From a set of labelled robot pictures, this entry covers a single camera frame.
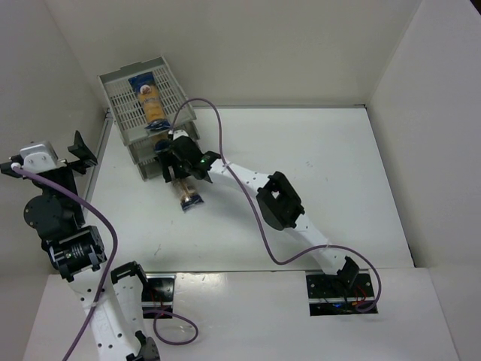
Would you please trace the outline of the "pasta bag label side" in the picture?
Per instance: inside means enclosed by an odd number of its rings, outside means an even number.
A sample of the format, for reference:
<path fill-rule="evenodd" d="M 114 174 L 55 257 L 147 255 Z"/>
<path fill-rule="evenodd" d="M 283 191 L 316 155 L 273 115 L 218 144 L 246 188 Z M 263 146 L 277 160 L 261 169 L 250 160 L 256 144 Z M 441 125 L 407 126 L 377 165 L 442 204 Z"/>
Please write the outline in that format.
<path fill-rule="evenodd" d="M 189 178 L 173 180 L 173 188 L 180 200 L 180 207 L 183 212 L 204 203 L 203 198 Z"/>
<path fill-rule="evenodd" d="M 171 128 L 152 72 L 130 77 L 128 82 L 144 111 L 148 132 L 160 132 Z"/>

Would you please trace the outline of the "blue yellow spaghetti bag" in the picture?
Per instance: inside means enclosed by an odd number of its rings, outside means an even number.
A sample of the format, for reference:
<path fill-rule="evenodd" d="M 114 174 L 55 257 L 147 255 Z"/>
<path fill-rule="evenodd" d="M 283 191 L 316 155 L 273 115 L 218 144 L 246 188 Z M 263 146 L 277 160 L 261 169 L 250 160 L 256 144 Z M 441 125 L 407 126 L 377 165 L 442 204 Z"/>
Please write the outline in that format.
<path fill-rule="evenodd" d="M 152 137 L 154 152 L 156 154 L 169 153 L 171 151 L 171 142 L 173 135 L 169 132 L 163 132 Z"/>

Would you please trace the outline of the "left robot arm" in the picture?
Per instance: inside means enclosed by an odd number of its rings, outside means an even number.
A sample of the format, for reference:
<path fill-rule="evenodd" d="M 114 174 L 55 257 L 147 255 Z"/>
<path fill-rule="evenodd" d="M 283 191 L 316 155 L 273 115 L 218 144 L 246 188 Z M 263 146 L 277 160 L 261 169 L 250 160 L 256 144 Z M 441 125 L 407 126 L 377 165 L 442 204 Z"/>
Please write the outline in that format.
<path fill-rule="evenodd" d="M 76 175 L 98 164 L 79 132 L 68 152 L 73 162 L 60 159 L 48 141 L 30 143 L 1 164 L 1 173 L 27 179 L 41 190 L 23 210 L 25 223 L 41 240 L 41 249 L 80 301 L 86 319 L 67 351 L 70 356 L 86 329 L 91 329 L 100 360 L 158 360 L 155 341 L 143 325 L 141 292 L 147 278 L 141 266 L 128 262 L 112 268 L 96 226 L 88 226 L 84 211 L 106 226 L 118 248 L 118 237 L 106 217 L 82 199 Z"/>

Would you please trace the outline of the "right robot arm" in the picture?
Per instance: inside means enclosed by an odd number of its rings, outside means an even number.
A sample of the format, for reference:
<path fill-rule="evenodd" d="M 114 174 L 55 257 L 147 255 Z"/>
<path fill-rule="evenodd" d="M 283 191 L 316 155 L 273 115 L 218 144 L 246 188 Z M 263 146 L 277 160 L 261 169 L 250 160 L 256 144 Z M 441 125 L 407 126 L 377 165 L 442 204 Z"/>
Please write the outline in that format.
<path fill-rule="evenodd" d="M 188 135 L 159 141 L 154 150 L 165 173 L 166 182 L 192 176 L 211 184 L 239 187 L 251 203 L 260 223 L 288 232 L 292 237 L 315 247 L 327 238 L 310 222 L 301 198 L 284 173 L 263 174 L 228 162 L 221 154 L 202 152 Z"/>

